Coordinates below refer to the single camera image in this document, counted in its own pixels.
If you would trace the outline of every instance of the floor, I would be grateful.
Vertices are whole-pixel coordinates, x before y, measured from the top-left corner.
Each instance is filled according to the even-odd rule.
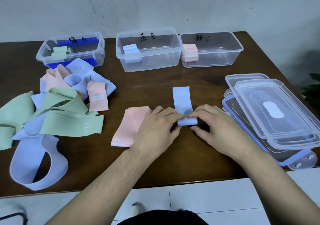
[[[320,206],[320,168],[290,171],[288,174]],[[77,195],[77,192],[29,195],[0,199],[0,217],[26,211],[29,225],[43,225]],[[261,201],[248,178],[189,185],[133,189],[123,202],[112,225],[130,217],[133,203],[146,209],[175,211],[183,208],[197,213],[208,224],[270,224]],[[14,217],[0,225],[21,225]]]

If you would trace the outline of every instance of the forearm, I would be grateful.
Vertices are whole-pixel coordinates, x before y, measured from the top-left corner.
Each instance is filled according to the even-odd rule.
[[[320,223],[320,209],[269,154],[257,152],[239,164],[254,184],[272,225]]]
[[[106,225],[153,160],[125,150],[98,178],[60,210],[47,225]]]

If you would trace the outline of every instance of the wall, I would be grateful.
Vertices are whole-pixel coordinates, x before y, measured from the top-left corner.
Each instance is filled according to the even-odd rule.
[[[295,85],[320,73],[320,0],[0,0],[0,41],[172,25],[247,31]]]

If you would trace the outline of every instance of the table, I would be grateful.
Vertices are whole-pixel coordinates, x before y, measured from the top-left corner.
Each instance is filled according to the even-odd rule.
[[[61,137],[57,148],[67,158],[69,169],[59,182],[40,191],[31,191],[10,178],[9,166],[18,144],[14,142],[14,147],[0,151],[0,197],[84,189],[126,149],[110,145],[125,109],[137,106],[154,109],[158,105],[174,108],[173,87],[190,86],[193,108],[205,103],[222,107],[223,93],[228,89],[226,75],[264,73],[282,81],[310,108],[247,32],[235,32],[235,36],[244,50],[231,66],[185,68],[179,63],[174,67],[129,73],[124,72],[115,56],[115,39],[106,39],[104,64],[95,71],[110,79],[117,90],[108,97],[109,111],[100,112],[105,116],[102,133]],[[0,106],[19,94],[39,92],[39,78],[47,69],[35,59],[41,44],[0,44]],[[203,122],[199,122],[199,126],[205,127]],[[315,148],[314,152],[320,157],[320,148]],[[44,177],[49,166],[50,159],[45,155],[35,179]],[[246,177],[243,169],[231,158],[218,153],[188,127],[183,127],[178,138],[150,165],[135,188]]]

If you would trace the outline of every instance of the person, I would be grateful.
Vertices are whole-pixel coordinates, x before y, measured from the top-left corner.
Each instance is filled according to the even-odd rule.
[[[217,106],[197,107],[188,118],[205,121],[210,132],[191,126],[200,138],[217,151],[235,160],[251,179],[271,224],[320,224],[320,209],[286,174],[277,162],[263,151],[240,126]],[[46,224],[111,224],[126,196],[149,167],[172,144],[183,119],[173,108],[158,106],[149,110],[131,147],[88,187],[62,208]],[[207,224],[191,211],[155,210],[141,213],[120,224]]]

